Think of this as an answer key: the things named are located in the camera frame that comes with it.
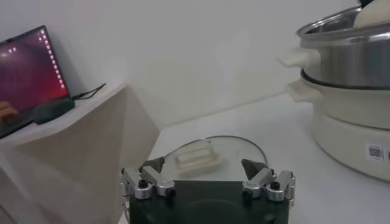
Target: white wall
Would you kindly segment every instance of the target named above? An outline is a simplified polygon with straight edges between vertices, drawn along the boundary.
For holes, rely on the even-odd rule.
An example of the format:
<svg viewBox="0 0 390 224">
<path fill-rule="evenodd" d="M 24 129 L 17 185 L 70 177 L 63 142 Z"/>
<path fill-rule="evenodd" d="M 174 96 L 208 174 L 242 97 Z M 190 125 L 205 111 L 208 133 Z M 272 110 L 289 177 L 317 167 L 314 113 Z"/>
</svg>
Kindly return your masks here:
<svg viewBox="0 0 390 224">
<path fill-rule="evenodd" d="M 302 25 L 356 0 L 2 0 L 0 39 L 48 25 L 71 89 L 127 77 L 160 127 L 279 93 Z"/>
</svg>

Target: black cable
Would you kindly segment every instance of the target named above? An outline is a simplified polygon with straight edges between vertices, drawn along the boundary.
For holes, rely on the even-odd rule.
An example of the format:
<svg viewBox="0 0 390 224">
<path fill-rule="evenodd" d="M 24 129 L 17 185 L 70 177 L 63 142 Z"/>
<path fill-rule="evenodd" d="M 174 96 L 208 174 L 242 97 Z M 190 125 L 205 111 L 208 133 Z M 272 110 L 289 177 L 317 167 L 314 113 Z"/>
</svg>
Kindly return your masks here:
<svg viewBox="0 0 390 224">
<path fill-rule="evenodd" d="M 99 86 L 99 87 L 97 87 L 96 89 L 92 89 L 91 91 L 75 95 L 75 96 L 72 97 L 72 100 L 87 100 L 87 99 L 90 99 L 93 96 L 95 96 L 95 94 L 98 93 L 105 85 L 106 85 L 106 83 L 101 85 L 101 86 Z"/>
</svg>

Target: laptop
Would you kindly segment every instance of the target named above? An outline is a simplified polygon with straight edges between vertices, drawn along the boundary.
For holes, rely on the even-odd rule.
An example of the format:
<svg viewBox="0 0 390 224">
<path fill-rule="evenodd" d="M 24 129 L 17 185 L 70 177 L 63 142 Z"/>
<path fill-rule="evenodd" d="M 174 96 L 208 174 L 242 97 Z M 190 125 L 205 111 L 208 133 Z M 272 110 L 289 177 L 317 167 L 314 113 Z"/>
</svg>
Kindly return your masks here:
<svg viewBox="0 0 390 224">
<path fill-rule="evenodd" d="M 0 139 L 34 121 L 34 108 L 70 98 L 45 26 L 0 43 L 0 102 L 18 110 L 13 122 L 0 124 Z"/>
</svg>

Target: black screw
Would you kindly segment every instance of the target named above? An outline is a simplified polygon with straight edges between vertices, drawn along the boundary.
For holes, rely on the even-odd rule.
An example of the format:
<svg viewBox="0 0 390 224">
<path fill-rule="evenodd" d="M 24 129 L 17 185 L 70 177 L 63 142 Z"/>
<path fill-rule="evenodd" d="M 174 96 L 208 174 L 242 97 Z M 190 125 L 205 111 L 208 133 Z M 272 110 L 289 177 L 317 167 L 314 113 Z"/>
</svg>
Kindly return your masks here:
<svg viewBox="0 0 390 224">
<path fill-rule="evenodd" d="M 276 181 L 272 182 L 272 183 L 271 183 L 271 189 L 272 189 L 272 190 L 275 190 L 275 191 L 280 190 L 280 183 L 279 183 L 279 182 L 276 182 Z"/>
<path fill-rule="evenodd" d="M 253 193 L 250 191 L 243 191 L 243 199 L 244 201 L 252 201 Z"/>
<path fill-rule="evenodd" d="M 144 179 L 142 179 L 138 182 L 138 187 L 140 189 L 145 189 L 145 188 L 147 188 L 148 185 L 149 185 L 149 183 Z"/>
</svg>

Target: black object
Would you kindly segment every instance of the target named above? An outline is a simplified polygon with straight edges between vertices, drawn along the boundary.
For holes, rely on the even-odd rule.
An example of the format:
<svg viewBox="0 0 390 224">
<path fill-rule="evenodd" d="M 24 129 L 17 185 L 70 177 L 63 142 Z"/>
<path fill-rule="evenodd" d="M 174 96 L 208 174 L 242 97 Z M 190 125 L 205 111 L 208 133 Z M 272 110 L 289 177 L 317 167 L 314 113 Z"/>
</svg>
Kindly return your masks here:
<svg viewBox="0 0 390 224">
<path fill-rule="evenodd" d="M 274 181 L 270 185 L 271 185 L 272 190 L 275 190 L 275 191 L 280 190 L 280 183 L 279 182 Z"/>
<path fill-rule="evenodd" d="M 361 8 L 363 9 L 365 6 L 373 2 L 374 0 L 360 0 Z"/>
<path fill-rule="evenodd" d="M 166 199 L 170 200 L 176 196 L 176 190 L 175 189 L 168 189 L 166 190 Z"/>
<path fill-rule="evenodd" d="M 33 109 L 20 112 L 12 123 L 0 125 L 0 139 L 24 128 L 33 122 Z"/>
<path fill-rule="evenodd" d="M 287 224 L 289 201 L 269 201 L 265 192 L 244 205 L 243 182 L 175 181 L 176 197 L 153 191 L 147 200 L 130 198 L 131 224 Z"/>
<path fill-rule="evenodd" d="M 164 157 L 160 157 L 160 158 L 153 159 L 153 160 L 148 160 L 148 161 L 145 161 L 144 163 L 142 163 L 142 166 L 138 169 L 138 171 L 141 173 L 143 167 L 151 166 L 154 170 L 161 173 L 161 170 L 163 170 L 164 163 L 165 163 Z"/>
<path fill-rule="evenodd" d="M 242 195 L 244 206 L 250 206 L 252 204 L 254 194 L 251 191 L 243 191 Z"/>
<path fill-rule="evenodd" d="M 258 163 L 249 159 L 242 159 L 241 164 L 243 165 L 248 180 L 251 180 L 258 172 L 267 167 L 264 163 Z"/>
<path fill-rule="evenodd" d="M 101 86 L 97 87 L 96 89 L 92 89 L 91 91 L 75 95 L 75 96 L 72 97 L 72 100 L 87 100 L 87 99 L 90 99 L 93 96 L 95 96 L 95 94 L 98 93 L 105 85 L 106 85 L 106 83 L 102 84 Z"/>
<path fill-rule="evenodd" d="M 148 182 L 147 182 L 146 180 L 140 180 L 140 181 L 138 182 L 138 187 L 139 187 L 140 189 L 145 189 L 145 188 L 147 188 L 147 185 L 148 185 Z"/>
<path fill-rule="evenodd" d="M 73 109 L 74 106 L 74 101 L 69 99 L 44 103 L 34 109 L 34 122 L 36 124 L 47 123 L 64 115 L 66 112 Z"/>
</svg>

